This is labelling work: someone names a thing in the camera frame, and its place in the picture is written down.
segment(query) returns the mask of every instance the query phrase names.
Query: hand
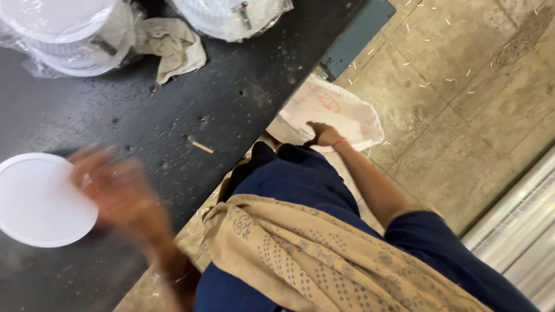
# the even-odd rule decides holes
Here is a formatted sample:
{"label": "hand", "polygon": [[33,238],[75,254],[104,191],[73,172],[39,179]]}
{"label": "hand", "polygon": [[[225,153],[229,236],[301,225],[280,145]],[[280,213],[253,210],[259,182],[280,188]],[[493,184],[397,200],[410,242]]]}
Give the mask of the hand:
{"label": "hand", "polygon": [[325,123],[307,122],[316,133],[314,139],[306,142],[303,146],[310,147],[312,145],[332,146],[333,144],[343,140],[344,138],[337,133],[334,127]]}
{"label": "hand", "polygon": [[114,161],[114,148],[81,149],[68,160],[74,164],[72,183],[98,206],[98,220],[146,246],[169,244],[173,234],[163,202],[136,159]]}

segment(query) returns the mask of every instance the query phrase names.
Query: black work table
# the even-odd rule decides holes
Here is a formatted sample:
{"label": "black work table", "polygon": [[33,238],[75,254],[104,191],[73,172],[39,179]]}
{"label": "black work table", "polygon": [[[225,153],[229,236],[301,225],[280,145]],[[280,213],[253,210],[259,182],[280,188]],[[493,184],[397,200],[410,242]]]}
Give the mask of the black work table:
{"label": "black work table", "polygon": [[[38,79],[21,67],[26,56],[0,48],[0,161],[119,145],[121,156],[144,163],[178,231],[367,3],[295,1],[260,37],[203,38],[206,66],[161,87],[157,57],[101,77]],[[114,233],[93,231],[72,245],[40,249],[0,232],[0,310],[110,312],[146,268],[140,252]]]}

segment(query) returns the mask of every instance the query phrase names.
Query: navy blue shirt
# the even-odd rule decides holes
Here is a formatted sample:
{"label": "navy blue shirt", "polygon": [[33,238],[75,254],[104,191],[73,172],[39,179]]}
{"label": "navy blue shirt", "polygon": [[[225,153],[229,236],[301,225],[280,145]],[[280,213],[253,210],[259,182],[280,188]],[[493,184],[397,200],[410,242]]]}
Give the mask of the navy blue shirt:
{"label": "navy blue shirt", "polygon": [[[299,163],[272,160],[245,178],[233,194],[271,197],[326,212],[419,258],[494,311],[538,311],[507,279],[468,251],[435,213],[402,215],[381,236],[360,219],[355,198],[323,157]],[[279,309],[262,293],[213,263],[196,289],[194,310],[198,312]]]}

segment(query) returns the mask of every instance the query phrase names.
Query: cloth rag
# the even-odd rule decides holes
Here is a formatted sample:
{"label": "cloth rag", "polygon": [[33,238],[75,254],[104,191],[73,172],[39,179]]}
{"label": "cloth rag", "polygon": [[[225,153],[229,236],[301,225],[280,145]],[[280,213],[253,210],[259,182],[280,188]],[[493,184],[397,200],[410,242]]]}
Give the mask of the cloth rag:
{"label": "cloth rag", "polygon": [[237,194],[203,223],[214,265],[293,311],[491,311],[414,256],[317,209]]}
{"label": "cloth rag", "polygon": [[179,18],[149,18],[137,24],[137,51],[161,56],[156,82],[164,84],[177,75],[206,64],[200,37]]}

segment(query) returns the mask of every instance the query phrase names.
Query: blue metal panel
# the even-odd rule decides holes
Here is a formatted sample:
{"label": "blue metal panel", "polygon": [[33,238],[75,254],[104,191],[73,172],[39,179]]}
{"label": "blue metal panel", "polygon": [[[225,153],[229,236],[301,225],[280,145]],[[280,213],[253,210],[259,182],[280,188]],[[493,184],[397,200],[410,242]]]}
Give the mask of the blue metal panel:
{"label": "blue metal panel", "polygon": [[327,80],[337,79],[394,13],[387,0],[370,1],[320,62]]}

